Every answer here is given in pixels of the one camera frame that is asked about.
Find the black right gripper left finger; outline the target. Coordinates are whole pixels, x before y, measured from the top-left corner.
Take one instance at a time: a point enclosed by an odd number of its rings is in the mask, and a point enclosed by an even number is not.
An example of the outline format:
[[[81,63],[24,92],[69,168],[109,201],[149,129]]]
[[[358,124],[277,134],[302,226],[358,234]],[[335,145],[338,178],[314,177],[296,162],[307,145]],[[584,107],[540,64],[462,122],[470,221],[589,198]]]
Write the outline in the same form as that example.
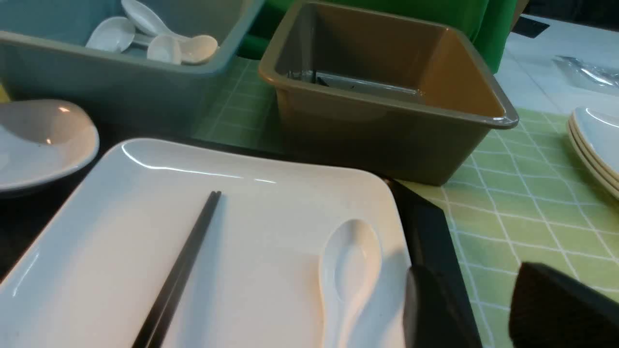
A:
[[[448,288],[425,266],[409,267],[405,281],[407,348],[475,348],[477,336]]]

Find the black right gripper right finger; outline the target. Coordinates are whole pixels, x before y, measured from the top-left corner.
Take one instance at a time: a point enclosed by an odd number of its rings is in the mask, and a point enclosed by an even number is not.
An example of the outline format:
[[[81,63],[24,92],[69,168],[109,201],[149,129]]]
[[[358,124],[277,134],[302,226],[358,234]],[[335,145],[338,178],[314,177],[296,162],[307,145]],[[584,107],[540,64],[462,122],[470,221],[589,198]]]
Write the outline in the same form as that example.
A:
[[[509,313],[515,348],[616,348],[615,300],[544,263],[524,262]]]

